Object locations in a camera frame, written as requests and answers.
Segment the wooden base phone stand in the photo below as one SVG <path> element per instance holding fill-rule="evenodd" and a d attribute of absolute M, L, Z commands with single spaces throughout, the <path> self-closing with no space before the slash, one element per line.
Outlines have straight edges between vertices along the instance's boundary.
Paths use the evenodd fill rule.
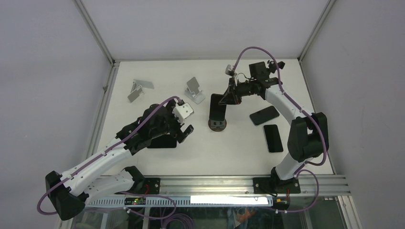
<path fill-rule="evenodd" d="M 226 121 L 226 119 L 224 119 L 222 121 L 209 119 L 208 120 L 208 126 L 212 131 L 221 132 L 226 128 L 227 121 Z"/>

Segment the white folding phone stand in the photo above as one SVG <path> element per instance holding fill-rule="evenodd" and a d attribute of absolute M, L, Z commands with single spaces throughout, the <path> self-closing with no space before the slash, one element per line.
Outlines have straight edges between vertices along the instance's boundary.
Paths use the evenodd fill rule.
<path fill-rule="evenodd" d="M 200 89 L 200 85 L 196 79 L 196 77 L 192 77 L 190 80 L 186 82 L 186 89 L 184 94 L 191 99 L 194 103 L 200 104 L 204 99 L 205 95 L 203 91 Z"/>

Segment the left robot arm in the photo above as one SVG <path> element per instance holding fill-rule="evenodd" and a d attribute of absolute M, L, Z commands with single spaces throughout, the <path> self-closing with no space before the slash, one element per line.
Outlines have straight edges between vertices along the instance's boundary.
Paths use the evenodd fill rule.
<path fill-rule="evenodd" d="M 120 192 L 141 192 L 145 178 L 135 166 L 126 167 L 107 178 L 101 178 L 101 175 L 162 136 L 169 135 L 182 143 L 194 130 L 192 125 L 184 131 L 181 129 L 193 113 L 189 103 L 170 100 L 164 104 L 152 104 L 135 122 L 117 132 L 101 151 L 60 174 L 56 171 L 47 174 L 46 196 L 55 213 L 61 220 L 69 220 L 99 198 Z"/>

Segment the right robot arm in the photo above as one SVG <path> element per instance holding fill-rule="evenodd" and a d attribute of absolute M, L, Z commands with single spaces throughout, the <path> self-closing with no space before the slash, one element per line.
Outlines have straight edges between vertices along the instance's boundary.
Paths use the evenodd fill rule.
<path fill-rule="evenodd" d="M 282 88 L 279 77 L 270 77 L 272 73 L 279 73 L 284 66 L 284 62 L 275 61 L 250 64 L 250 78 L 239 82 L 235 67 L 227 65 L 225 74 L 230 79 L 219 101 L 220 105 L 237 105 L 244 96 L 258 95 L 273 105 L 288 122 L 288 153 L 270 175 L 269 186 L 275 193 L 287 189 L 292 179 L 298 177 L 300 169 L 311 164 L 312 158 L 325 156 L 329 148 L 326 115 L 322 112 L 307 112 Z"/>

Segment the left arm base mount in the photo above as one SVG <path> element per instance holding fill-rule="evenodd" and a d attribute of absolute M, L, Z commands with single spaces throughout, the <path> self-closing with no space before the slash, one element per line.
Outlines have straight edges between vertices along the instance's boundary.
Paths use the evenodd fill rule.
<path fill-rule="evenodd" d="M 160 182 L 161 179 L 158 177 L 145 178 L 142 182 L 136 183 L 127 190 L 127 192 L 133 194 L 157 195 L 160 193 Z"/>

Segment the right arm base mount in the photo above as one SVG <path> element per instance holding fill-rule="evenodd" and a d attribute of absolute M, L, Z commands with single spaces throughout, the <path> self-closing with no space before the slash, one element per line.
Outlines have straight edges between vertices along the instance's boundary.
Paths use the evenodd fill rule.
<path fill-rule="evenodd" d="M 277 177 L 254 177 L 253 189 L 255 194 L 299 194 L 299 181 L 296 178 L 280 180 Z"/>

